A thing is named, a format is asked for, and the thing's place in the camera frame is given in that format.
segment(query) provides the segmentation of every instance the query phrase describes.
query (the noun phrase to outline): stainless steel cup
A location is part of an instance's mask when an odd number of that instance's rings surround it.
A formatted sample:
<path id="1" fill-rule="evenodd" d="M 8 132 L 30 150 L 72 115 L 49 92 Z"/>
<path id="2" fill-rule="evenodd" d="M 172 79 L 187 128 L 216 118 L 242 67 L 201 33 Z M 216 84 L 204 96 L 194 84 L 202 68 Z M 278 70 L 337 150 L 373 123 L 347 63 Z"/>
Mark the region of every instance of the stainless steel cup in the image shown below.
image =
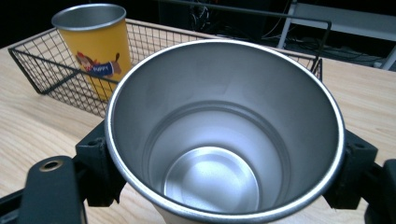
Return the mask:
<path id="1" fill-rule="evenodd" d="M 118 85 L 110 154 L 168 223 L 263 223 L 329 187 L 344 123 L 329 91 L 268 48 L 202 40 L 162 50 Z"/>

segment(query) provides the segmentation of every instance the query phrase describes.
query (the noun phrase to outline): wooden table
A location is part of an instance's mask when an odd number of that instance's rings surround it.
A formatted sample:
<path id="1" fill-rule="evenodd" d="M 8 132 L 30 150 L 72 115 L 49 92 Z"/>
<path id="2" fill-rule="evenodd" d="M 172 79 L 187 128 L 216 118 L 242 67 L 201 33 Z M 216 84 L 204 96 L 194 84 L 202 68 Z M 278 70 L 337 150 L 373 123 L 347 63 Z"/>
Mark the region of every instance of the wooden table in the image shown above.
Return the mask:
<path id="1" fill-rule="evenodd" d="M 324 59 L 324 84 L 346 127 L 378 147 L 377 163 L 396 158 L 396 73 Z M 7 49 L 0 49 L 0 197 L 24 187 L 35 163 L 75 156 L 75 144 L 103 119 L 35 93 Z M 333 210 L 320 197 L 277 223 L 364 223 L 358 210 Z M 164 223 L 154 207 L 126 185 L 120 204 L 88 207 L 90 223 Z"/>

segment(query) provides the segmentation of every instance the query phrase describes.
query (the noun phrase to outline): metal wire mesh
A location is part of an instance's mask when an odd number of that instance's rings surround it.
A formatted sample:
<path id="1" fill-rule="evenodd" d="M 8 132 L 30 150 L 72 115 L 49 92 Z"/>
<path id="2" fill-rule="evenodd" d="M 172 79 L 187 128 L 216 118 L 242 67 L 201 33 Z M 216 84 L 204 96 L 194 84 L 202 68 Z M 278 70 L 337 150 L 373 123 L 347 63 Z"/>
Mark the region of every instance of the metal wire mesh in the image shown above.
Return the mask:
<path id="1" fill-rule="evenodd" d="M 127 21 L 130 56 L 135 65 L 161 49 L 192 40 L 216 38 L 155 24 Z M 29 38 L 8 49 L 37 93 L 104 117 L 107 101 L 117 82 L 88 74 L 67 49 L 56 29 Z M 321 59 L 282 52 L 321 79 Z"/>

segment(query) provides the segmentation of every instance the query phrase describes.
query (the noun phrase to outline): cartoon dog graphic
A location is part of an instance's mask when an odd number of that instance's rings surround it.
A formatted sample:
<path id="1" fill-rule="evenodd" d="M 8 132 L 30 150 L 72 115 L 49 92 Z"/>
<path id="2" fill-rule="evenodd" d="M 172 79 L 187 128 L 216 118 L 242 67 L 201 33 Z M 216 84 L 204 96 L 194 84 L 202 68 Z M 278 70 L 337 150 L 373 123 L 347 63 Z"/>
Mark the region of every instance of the cartoon dog graphic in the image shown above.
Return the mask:
<path id="1" fill-rule="evenodd" d="M 120 54 L 116 54 L 116 60 L 108 63 L 99 63 L 96 60 L 92 60 L 87 55 L 79 52 L 76 55 L 76 59 L 82 67 L 84 67 L 86 72 L 92 73 L 99 77 L 112 77 L 114 74 L 120 74 L 121 68 L 120 64 L 117 62 Z"/>

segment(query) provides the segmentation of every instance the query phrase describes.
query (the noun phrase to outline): dark background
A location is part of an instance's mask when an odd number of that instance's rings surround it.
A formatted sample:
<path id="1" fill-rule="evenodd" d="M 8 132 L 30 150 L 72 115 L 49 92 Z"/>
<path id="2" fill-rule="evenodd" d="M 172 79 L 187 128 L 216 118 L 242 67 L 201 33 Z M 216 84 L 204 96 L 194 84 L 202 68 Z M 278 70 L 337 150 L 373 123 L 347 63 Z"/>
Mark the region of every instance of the dark background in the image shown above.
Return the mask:
<path id="1" fill-rule="evenodd" d="M 88 1 L 88 0 L 21 0 L 2 1 L 0 13 L 0 48 L 23 40 L 31 35 L 52 28 L 51 17 L 58 11 L 67 7 L 87 4 L 87 3 L 113 3 L 125 7 L 127 18 L 161 23 L 181 28 L 189 29 L 189 10 L 184 7 L 159 6 L 153 0 L 109 0 L 109 1 Z M 223 5 L 233 7 L 246 7 L 253 9 L 269 10 L 273 12 L 283 12 L 289 9 L 288 0 L 218 0 Z M 385 15 L 396 16 L 396 7 L 391 4 L 391 0 L 300 0 L 302 3 L 317 4 L 328 7 L 340 7 L 345 9 L 360 10 Z M 267 31 L 273 30 L 277 19 L 250 18 L 249 15 L 236 15 L 223 13 L 222 20 L 226 20 L 234 27 L 243 30 L 248 35 L 261 36 Z M 274 30 L 273 34 L 281 32 L 283 22 Z M 294 33 L 299 37 L 321 36 L 323 31 L 309 27 L 299 27 Z M 327 41 L 328 45 L 335 47 L 349 46 L 362 52 L 371 53 L 377 56 L 386 56 L 392 49 L 394 43 L 370 37 L 354 36 L 331 32 Z"/>

